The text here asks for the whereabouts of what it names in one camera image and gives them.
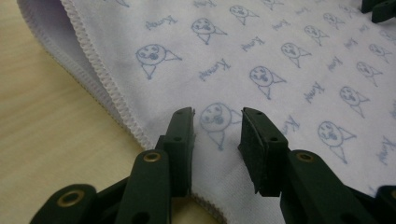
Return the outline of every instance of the white fabric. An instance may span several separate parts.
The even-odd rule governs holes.
[[[62,3],[144,147],[174,111],[195,108],[192,190],[228,223],[283,222],[237,150],[244,106],[346,185],[374,195],[396,184],[396,20],[371,23],[360,0]]]

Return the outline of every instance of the wooden table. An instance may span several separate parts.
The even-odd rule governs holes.
[[[28,223],[56,190],[102,190],[142,148],[30,33],[15,1],[0,2],[0,223]],[[173,223],[217,223],[192,199]]]

